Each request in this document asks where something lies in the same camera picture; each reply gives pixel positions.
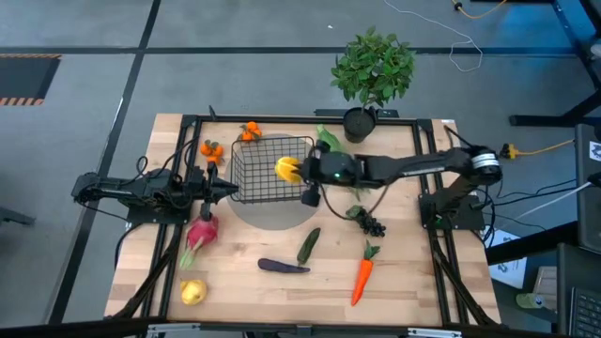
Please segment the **pink dragon fruit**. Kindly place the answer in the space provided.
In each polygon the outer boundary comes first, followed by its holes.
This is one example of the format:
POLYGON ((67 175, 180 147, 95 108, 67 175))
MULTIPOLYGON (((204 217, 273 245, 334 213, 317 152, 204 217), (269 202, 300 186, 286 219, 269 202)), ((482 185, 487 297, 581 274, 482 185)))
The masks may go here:
POLYGON ((191 222, 185 233, 185 250, 179 261, 181 269, 188 269, 195 259, 199 249, 209 245, 218 237, 219 219, 212 215, 209 221, 201 217, 191 222))

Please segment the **green corn husk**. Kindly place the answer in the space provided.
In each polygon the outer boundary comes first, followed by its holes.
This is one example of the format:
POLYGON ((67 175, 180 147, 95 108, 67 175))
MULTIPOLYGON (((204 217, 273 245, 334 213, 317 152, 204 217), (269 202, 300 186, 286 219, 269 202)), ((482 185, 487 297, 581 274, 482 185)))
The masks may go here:
MULTIPOLYGON (((320 141, 329 145, 330 151, 347 153, 347 149, 341 144, 339 139, 333 133, 328 131, 323 124, 318 124, 316 126, 316 134, 320 141)), ((363 196, 368 193, 368 190, 358 188, 347 188, 347 191, 350 192, 358 202, 361 202, 363 196)))

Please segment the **orange tangerine cluster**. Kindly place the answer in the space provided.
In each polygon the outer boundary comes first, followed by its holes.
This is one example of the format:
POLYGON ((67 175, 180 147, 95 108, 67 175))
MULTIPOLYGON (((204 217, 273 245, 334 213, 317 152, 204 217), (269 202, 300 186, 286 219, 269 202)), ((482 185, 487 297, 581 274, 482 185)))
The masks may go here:
POLYGON ((262 137, 262 131, 258 124, 254 121, 249 121, 246 124, 239 126, 241 129, 238 139, 243 142, 257 141, 262 137))
POLYGON ((223 161, 224 149, 218 142, 205 140, 200 146, 200 153, 206 158, 207 162, 220 165, 223 161))

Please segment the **black aluminium table frame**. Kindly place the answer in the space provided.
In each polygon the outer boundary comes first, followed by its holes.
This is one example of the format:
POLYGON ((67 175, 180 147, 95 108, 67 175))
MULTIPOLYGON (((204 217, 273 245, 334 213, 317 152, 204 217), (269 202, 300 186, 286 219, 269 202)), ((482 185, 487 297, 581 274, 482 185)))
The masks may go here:
MULTIPOLYGON (((160 168, 177 146, 184 115, 157 114, 146 146, 148 168, 160 168)), ((335 122, 326 128, 342 136, 341 118, 319 116, 240 117, 235 122, 202 122, 201 141, 216 140, 230 162, 231 144, 239 125, 258 122, 263 135, 311 136, 316 125, 335 122)), ((362 145, 349 146, 360 154, 405 157, 415 154, 411 126, 376 126, 362 145)), ((440 327, 442 325, 435 269, 428 235, 420 223, 418 194, 422 184, 411 177, 397 181, 376 210, 386 236, 369 239, 380 245, 362 299, 351 306, 351 295, 362 260, 367 236, 357 225, 343 221, 325 206, 323 198, 316 213, 303 223, 284 230, 265 230, 237 216, 229 200, 214 208, 220 220, 216 243, 201 249, 189 269, 178 267, 183 244, 178 249, 172 286, 166 286, 163 272, 153 291, 149 315, 166 314, 167 320, 217 322, 217 324, 293 324, 367 327, 440 327), (308 260, 308 273, 268 272, 257 265, 265 257, 287 264, 296 262, 302 242, 311 230, 321 227, 320 237, 308 260), (208 295, 194 306, 181 299, 180 282, 202 280, 208 295)), ((454 231, 455 251, 462 282, 485 313, 501 323, 492 280, 485 259, 485 247, 472 232, 454 231)), ((140 225, 123 242, 105 309, 114 315, 122 309, 149 274, 159 234, 155 223, 140 225)))

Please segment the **yellow star fruit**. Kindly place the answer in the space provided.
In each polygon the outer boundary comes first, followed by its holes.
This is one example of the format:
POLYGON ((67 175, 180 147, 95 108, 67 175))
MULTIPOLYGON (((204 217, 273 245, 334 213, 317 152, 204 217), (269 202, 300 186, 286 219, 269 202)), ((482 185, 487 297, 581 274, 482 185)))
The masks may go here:
POLYGON ((298 172, 298 165, 300 163, 296 158, 282 157, 276 162, 274 170, 277 177, 285 182, 293 184, 301 183, 302 177, 298 172))

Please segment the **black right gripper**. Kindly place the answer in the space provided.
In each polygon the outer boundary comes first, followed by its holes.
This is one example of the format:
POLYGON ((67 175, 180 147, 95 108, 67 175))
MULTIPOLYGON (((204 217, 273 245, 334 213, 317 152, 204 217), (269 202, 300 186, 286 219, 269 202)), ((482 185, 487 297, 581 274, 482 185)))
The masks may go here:
POLYGON ((318 140, 313 146, 307 158, 298 161, 295 167, 304 167, 304 176, 296 173, 296 183, 307 184, 316 182, 342 187, 353 187, 360 177, 360 165, 351 155, 333 151, 328 143, 318 140))

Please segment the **black wire basket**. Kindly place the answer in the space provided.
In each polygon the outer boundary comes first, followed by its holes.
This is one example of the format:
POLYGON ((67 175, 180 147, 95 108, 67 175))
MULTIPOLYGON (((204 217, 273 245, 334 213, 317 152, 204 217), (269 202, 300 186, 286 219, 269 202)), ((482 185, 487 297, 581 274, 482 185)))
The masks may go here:
POLYGON ((303 161, 314 144, 310 136, 289 134, 268 134, 252 142, 235 141, 231 146, 228 178, 239 191, 231 199, 242 204, 300 200, 306 185, 278 178, 275 166, 282 157, 303 161))

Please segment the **white paper sheets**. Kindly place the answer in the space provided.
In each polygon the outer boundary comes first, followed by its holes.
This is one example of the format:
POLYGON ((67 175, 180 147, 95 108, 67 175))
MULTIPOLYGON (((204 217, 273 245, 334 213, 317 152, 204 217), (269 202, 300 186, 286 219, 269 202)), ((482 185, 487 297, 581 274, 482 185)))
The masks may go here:
MULTIPOLYGON (((485 242, 487 248, 495 247, 506 242, 519 239, 519 236, 496 230, 494 235, 485 242)), ((518 260, 508 261, 488 267, 490 277, 500 283, 512 286, 516 289, 521 289, 524 285, 524 277, 526 272, 527 259, 520 258, 518 260)))

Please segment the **potted green plant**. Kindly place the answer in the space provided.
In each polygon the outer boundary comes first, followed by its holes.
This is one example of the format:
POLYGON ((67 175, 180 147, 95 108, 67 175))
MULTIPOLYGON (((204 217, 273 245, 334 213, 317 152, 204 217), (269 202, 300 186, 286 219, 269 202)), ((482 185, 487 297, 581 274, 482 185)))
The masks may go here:
POLYGON ((407 93, 415 70, 415 52, 394 33, 386 36, 374 26, 348 42, 334 59, 331 86, 348 101, 359 104, 346 110, 343 128, 346 139, 362 142, 378 123, 378 112, 407 93))

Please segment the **black desk frame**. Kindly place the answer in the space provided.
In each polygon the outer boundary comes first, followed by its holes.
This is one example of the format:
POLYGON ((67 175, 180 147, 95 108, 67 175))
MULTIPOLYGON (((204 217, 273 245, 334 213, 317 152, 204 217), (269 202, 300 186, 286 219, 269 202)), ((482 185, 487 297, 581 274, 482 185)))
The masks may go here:
POLYGON ((558 0, 553 0, 551 5, 563 26, 563 31, 568 37, 576 57, 586 69, 593 83, 594 92, 562 115, 510 115, 508 121, 513 127, 572 128, 577 124, 600 125, 601 117, 588 117, 588 114, 601 107, 601 80, 593 69, 592 61, 586 54, 583 43, 574 33, 568 19, 563 14, 562 6, 558 0))

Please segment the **dark purple eggplant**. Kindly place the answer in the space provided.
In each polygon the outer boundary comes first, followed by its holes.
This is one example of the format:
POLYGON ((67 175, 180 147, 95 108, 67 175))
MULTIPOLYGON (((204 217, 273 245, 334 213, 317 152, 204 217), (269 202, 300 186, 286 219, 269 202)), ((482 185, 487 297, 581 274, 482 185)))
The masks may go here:
POLYGON ((257 266, 262 270, 270 271, 270 272, 278 272, 278 273, 301 274, 301 273, 308 273, 311 271, 310 268, 289 265, 289 264, 271 260, 268 258, 258 259, 257 266))

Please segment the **black laptop keyboard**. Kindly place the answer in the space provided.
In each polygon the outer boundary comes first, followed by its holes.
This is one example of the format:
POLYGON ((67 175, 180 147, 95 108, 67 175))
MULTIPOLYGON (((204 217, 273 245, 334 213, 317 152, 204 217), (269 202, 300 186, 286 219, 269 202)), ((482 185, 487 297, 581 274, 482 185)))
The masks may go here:
POLYGON ((601 338, 601 254, 558 246, 558 332, 601 338))

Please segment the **hazard striped floor mat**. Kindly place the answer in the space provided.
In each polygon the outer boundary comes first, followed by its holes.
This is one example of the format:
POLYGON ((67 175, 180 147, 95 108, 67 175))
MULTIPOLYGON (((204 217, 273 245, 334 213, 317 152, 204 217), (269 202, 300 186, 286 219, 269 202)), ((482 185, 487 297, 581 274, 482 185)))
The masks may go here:
POLYGON ((0 54, 0 106, 44 103, 61 54, 0 54))

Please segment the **dark green cucumber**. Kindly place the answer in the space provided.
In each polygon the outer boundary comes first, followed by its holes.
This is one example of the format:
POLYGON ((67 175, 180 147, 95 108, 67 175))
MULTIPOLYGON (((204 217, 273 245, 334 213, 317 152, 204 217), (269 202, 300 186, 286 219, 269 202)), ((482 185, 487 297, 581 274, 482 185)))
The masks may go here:
POLYGON ((297 263, 299 265, 304 265, 308 261, 309 257, 311 256, 312 250, 314 249, 315 244, 320 236, 320 232, 321 229, 318 227, 313 229, 307 235, 297 254, 297 263))

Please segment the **yellow pear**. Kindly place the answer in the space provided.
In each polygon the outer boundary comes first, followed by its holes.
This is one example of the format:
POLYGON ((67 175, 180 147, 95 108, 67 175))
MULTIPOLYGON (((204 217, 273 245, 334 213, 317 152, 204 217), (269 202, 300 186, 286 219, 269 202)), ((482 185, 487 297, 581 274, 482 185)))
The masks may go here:
POLYGON ((185 305, 196 305, 207 296, 208 288, 202 280, 186 280, 180 282, 181 300, 185 305))

